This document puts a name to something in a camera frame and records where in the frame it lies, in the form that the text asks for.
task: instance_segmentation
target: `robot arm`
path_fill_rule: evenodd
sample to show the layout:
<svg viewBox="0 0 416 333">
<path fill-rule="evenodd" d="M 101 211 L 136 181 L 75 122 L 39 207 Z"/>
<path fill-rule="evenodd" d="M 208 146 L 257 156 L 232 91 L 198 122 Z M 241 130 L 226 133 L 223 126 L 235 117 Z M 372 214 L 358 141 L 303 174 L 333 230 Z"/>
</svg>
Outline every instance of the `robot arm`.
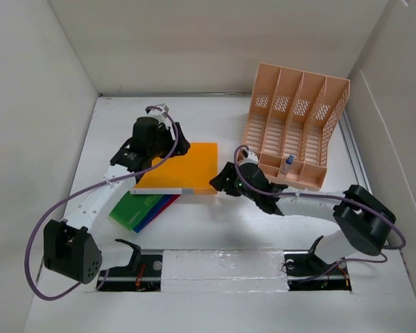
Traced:
<svg viewBox="0 0 416 333">
<path fill-rule="evenodd" d="M 258 167 L 259 159 L 252 151 L 243 151 L 243 157 L 239 171 L 246 182 L 260 191 L 280 193 L 280 195 L 263 195 L 245 186 L 231 162 L 228 162 L 219 175 L 211 180 L 210 185 L 230 196 L 244 195 L 268 214 L 311 216 L 332 221 L 340 227 L 340 230 L 331 235 L 317 238 L 307 254 L 297 255 L 295 260 L 297 267 L 290 270 L 290 275 L 316 275 L 336 260 L 355 252 L 371 256 L 381 253 L 390 233 L 390 227 L 369 212 L 359 212 L 358 207 L 346 200 L 336 204 L 336 201 L 327 198 L 339 196 L 352 199 L 372 208 L 394 223 L 396 221 L 394 214 L 363 187 L 352 185 L 347 191 L 336 193 L 288 189 L 286 185 L 268 182 L 263 171 Z"/>
<path fill-rule="evenodd" d="M 184 138 L 179 123 L 175 123 L 178 137 L 173 139 L 171 127 L 166 125 L 166 105 L 146 109 L 139 117 L 128 139 L 110 161 L 103 182 L 98 185 L 73 212 L 63 220 L 50 220 L 44 228 L 44 265 L 83 284 L 90 283 L 100 270 L 114 266 L 137 269 L 140 248 L 122 239 L 98 248 L 92 232 L 104 221 L 112 208 L 135 186 L 142 175 L 130 177 L 151 167 L 156 157 L 165 157 L 177 146 L 171 157 L 185 155 L 190 144 Z"/>
</svg>

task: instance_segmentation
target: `green book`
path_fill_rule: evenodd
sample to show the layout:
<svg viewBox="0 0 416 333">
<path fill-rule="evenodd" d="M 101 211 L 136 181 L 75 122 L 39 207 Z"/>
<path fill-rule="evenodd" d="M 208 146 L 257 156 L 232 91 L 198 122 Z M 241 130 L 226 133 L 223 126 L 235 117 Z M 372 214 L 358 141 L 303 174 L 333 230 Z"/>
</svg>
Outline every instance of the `green book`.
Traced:
<svg viewBox="0 0 416 333">
<path fill-rule="evenodd" d="M 162 194 L 135 194 L 129 191 L 110 212 L 110 216 L 128 230 L 142 222 L 147 213 L 159 202 Z"/>
</svg>

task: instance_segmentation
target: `small bottle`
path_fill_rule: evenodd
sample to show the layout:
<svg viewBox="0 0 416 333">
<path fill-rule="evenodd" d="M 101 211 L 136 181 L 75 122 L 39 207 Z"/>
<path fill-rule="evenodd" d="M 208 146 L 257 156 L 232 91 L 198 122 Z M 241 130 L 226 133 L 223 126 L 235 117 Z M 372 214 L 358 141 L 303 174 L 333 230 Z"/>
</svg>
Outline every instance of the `small bottle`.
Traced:
<svg viewBox="0 0 416 333">
<path fill-rule="evenodd" d="M 290 170 L 291 165 L 294 161 L 294 155 L 288 156 L 288 158 L 285 160 L 284 165 L 282 165 L 282 168 L 280 169 L 280 174 L 286 176 L 288 173 L 288 170 Z"/>
</svg>

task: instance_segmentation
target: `orange desk organizer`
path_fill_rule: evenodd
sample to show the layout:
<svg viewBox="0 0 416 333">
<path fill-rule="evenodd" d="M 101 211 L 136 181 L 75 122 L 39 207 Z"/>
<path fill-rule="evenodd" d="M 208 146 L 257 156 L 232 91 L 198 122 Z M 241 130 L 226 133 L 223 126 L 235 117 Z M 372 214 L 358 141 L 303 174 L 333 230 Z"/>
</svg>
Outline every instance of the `orange desk organizer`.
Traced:
<svg viewBox="0 0 416 333">
<path fill-rule="evenodd" d="M 331 134 L 349 97 L 349 80 L 259 64 L 242 143 L 259 157 L 267 179 L 319 190 Z M 281 165 L 295 160 L 286 176 Z"/>
</svg>

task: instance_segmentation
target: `white wall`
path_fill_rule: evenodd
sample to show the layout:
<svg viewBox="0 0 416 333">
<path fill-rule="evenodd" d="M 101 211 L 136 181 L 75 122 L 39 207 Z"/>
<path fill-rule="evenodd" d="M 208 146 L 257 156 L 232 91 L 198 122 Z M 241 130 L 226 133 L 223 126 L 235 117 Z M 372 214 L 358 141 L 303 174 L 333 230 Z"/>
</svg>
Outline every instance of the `white wall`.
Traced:
<svg viewBox="0 0 416 333">
<path fill-rule="evenodd" d="M 346 77 L 388 0 L 49 0 L 96 89 L 251 92 L 258 62 Z"/>
<path fill-rule="evenodd" d="M 392 0 L 352 72 L 348 116 L 376 194 L 396 214 L 416 293 L 416 0 Z"/>
<path fill-rule="evenodd" d="M 0 332 L 24 329 L 26 241 L 69 191 L 96 95 L 45 0 L 0 0 Z"/>
</svg>

